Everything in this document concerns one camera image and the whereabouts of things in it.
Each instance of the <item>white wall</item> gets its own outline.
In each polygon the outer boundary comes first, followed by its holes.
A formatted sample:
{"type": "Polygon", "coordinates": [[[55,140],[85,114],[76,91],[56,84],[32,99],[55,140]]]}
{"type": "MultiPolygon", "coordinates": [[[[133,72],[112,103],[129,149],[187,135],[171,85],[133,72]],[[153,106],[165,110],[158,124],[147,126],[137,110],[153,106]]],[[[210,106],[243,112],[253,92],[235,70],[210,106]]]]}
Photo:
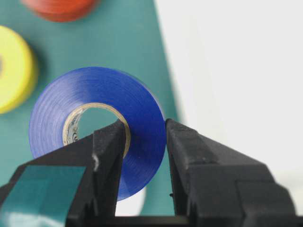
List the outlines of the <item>white wall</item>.
{"type": "Polygon", "coordinates": [[[266,163],[303,214],[303,1],[155,2],[183,122],[266,163]]]}

